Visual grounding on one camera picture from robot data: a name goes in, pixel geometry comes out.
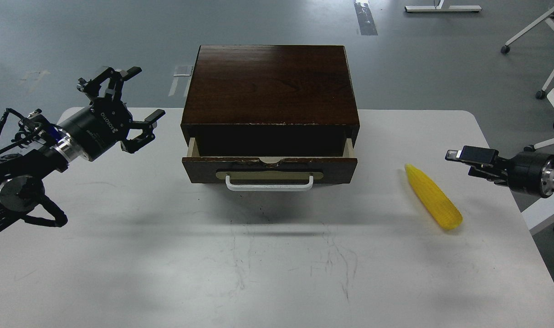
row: gray floor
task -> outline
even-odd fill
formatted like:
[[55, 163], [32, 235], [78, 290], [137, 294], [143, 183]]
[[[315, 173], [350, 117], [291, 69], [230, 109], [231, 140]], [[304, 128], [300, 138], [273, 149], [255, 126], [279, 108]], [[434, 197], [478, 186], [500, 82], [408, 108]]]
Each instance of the gray floor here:
[[[467, 110], [506, 157], [554, 137], [554, 109], [534, 98], [554, 67], [554, 33], [541, 24], [500, 54], [553, 1], [455, 2], [483, 11], [409, 14], [431, 0], [371, 0], [378, 35], [363, 36], [353, 0], [0, 0], [0, 115], [42, 108], [56, 121], [87, 104], [77, 79], [104, 65], [144, 70], [125, 85], [129, 106], [182, 107], [187, 78], [169, 96], [172, 75], [200, 44], [342, 44], [359, 108]], [[520, 210], [535, 201], [514, 197]], [[554, 234], [535, 242], [554, 278]]]

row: drawer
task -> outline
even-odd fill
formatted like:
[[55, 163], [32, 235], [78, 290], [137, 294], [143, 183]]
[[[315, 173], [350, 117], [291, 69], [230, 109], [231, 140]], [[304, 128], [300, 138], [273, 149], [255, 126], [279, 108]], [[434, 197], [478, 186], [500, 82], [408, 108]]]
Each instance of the drawer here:
[[269, 152], [264, 155], [201, 154], [198, 139], [190, 138], [182, 163], [192, 183], [225, 183], [228, 174], [235, 183], [266, 184], [306, 183], [310, 175], [314, 183], [350, 183], [358, 163], [349, 138], [342, 144], [339, 154], [333, 154], [337, 156], [275, 156], [277, 154]]
[[181, 121], [192, 183], [350, 183], [360, 127], [343, 46], [200, 46]]

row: wooden top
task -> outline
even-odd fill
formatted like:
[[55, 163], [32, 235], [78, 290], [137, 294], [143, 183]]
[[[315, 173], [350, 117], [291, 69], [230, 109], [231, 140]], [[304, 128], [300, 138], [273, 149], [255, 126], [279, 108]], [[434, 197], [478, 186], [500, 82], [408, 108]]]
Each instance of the wooden top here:
[[183, 124], [356, 125], [343, 46], [200, 46]]

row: open drawer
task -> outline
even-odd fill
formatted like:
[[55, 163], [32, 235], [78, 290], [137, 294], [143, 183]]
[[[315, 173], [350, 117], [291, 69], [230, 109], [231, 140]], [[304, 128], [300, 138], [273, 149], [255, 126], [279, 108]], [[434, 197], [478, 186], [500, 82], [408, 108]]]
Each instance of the open drawer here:
[[237, 184], [306, 184], [310, 176], [313, 183], [350, 183], [358, 162], [349, 138], [339, 147], [339, 154], [331, 156], [267, 156], [276, 155], [267, 152], [265, 156], [215, 156], [202, 148], [204, 152], [197, 138], [190, 138], [188, 154], [182, 158], [192, 183], [226, 183], [226, 176]]

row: white chair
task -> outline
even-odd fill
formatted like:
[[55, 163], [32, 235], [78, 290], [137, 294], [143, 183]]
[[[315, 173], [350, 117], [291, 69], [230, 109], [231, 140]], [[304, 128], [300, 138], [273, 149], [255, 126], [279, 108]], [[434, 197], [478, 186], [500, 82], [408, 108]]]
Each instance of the white chair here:
[[[530, 23], [522, 31], [518, 32], [518, 34], [514, 35], [510, 40], [508, 40], [506, 44], [502, 46], [502, 49], [500, 49], [500, 52], [502, 54], [508, 54], [508, 52], [510, 52], [510, 44], [512, 44], [512, 42], [518, 40], [519, 37], [524, 35], [527, 31], [530, 31], [534, 26], [540, 24], [542, 21], [545, 21], [545, 23], [552, 29], [552, 31], [554, 31], [554, 5], [542, 16], [538, 17], [537, 20]], [[550, 76], [548, 76], [548, 79], [546, 79], [546, 82], [542, 86], [542, 89], [536, 93], [535, 96], [537, 99], [544, 99], [544, 97], [546, 97], [546, 89], [548, 89], [548, 86], [550, 85], [550, 81], [552, 81], [553, 78], [554, 78], [554, 69], [552, 70], [552, 73], [550, 73]]]

